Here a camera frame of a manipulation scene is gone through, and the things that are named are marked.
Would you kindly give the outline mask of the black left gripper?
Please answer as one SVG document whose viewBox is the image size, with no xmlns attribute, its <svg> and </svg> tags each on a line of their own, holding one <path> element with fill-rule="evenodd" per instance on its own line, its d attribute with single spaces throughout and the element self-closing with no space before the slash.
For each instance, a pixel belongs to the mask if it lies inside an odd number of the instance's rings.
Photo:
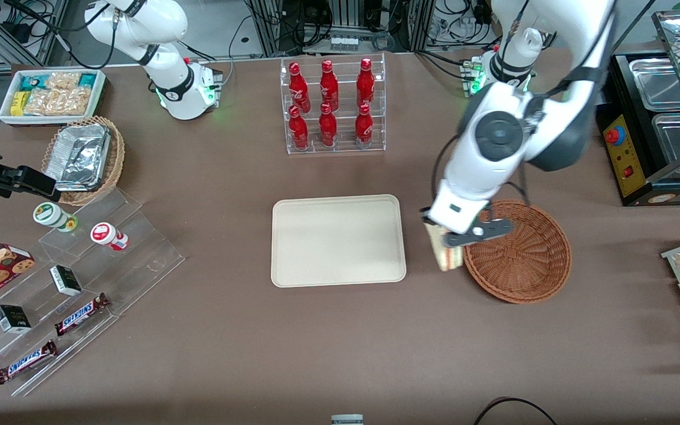
<svg viewBox="0 0 680 425">
<path fill-rule="evenodd" d="M 431 207 L 424 207 L 421 209 L 421 220 L 426 225 L 434 225 L 435 222 L 431 219 Z M 445 247 L 464 247 L 471 244 L 478 244 L 487 240 L 504 237 L 514 229 L 511 220 L 493 220 L 493 207 L 486 205 L 483 210 L 478 213 L 474 220 L 472 228 L 467 230 L 464 234 L 456 234 L 446 231 L 443 236 L 443 244 Z"/>
</svg>

